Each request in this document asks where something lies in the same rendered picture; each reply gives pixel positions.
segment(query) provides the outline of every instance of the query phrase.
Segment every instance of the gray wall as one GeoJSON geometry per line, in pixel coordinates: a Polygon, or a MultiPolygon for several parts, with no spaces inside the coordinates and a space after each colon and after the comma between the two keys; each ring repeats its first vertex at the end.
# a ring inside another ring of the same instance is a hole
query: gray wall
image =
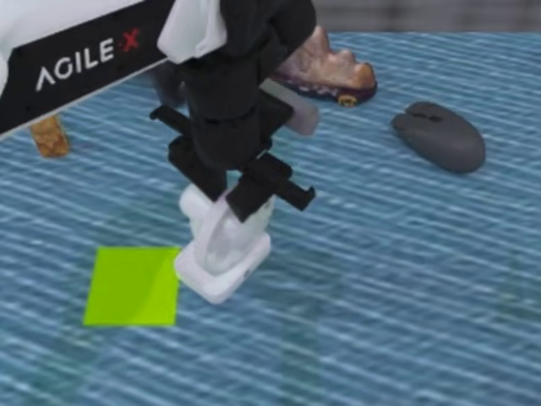
{"type": "Polygon", "coordinates": [[[314,0],[327,30],[541,30],[541,0],[314,0]]]}

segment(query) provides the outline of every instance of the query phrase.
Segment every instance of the green paper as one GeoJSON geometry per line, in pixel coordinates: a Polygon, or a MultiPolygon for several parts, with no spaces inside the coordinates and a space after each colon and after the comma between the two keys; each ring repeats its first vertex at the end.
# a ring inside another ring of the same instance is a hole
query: green paper
{"type": "Polygon", "coordinates": [[[179,248],[100,247],[86,304],[86,326],[172,326],[177,314],[179,248]]]}

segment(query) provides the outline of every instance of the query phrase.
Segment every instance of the wooden block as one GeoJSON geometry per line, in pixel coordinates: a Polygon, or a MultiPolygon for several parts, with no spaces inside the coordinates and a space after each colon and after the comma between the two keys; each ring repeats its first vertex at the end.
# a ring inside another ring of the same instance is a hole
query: wooden block
{"type": "Polygon", "coordinates": [[[32,138],[45,158],[58,158],[69,153],[69,139],[58,115],[45,118],[30,126],[32,138]]]}

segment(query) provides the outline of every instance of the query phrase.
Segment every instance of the brown object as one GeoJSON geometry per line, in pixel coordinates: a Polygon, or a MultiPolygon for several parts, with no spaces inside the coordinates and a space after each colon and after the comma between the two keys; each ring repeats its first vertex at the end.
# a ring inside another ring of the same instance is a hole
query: brown object
{"type": "Polygon", "coordinates": [[[69,153],[69,140],[58,115],[45,118],[30,126],[32,138],[45,158],[58,158],[69,153]]]}
{"type": "Polygon", "coordinates": [[[281,65],[278,73],[311,85],[355,90],[376,86],[372,66],[358,63],[349,50],[331,50],[329,37],[321,26],[281,65]]]}

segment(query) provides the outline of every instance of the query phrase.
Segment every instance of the logo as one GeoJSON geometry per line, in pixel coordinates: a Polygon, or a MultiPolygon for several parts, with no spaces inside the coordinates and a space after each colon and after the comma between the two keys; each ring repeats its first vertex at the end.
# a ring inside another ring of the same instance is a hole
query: logo
{"type": "MultiPolygon", "coordinates": [[[[128,53],[139,48],[139,29],[133,28],[122,34],[117,42],[117,49],[121,53],[128,53]]],[[[51,67],[42,66],[36,83],[36,92],[42,91],[45,86],[54,86],[59,81],[68,80],[75,74],[82,74],[96,66],[110,63],[116,56],[115,40],[110,37],[101,41],[95,47],[86,47],[76,51],[73,56],[60,58],[51,67]]]]}

